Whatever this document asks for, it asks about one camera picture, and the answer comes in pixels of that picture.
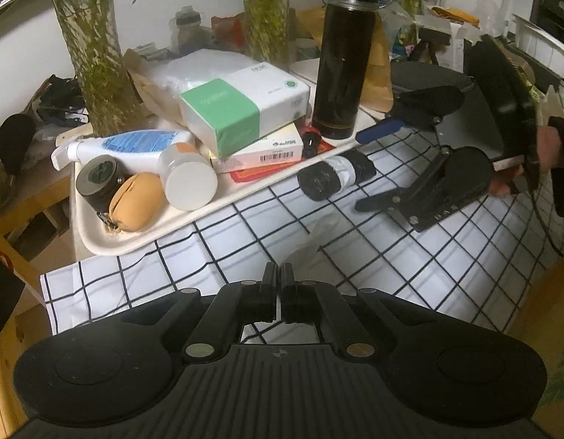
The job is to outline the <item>person right hand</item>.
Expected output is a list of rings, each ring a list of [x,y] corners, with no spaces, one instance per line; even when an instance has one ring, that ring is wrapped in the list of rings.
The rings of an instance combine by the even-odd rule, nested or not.
[[[563,144],[556,128],[546,126],[538,129],[537,151],[542,172],[556,168],[564,169]],[[488,194],[495,197],[509,196],[511,181],[521,176],[523,172],[522,165],[495,172],[488,187]]]

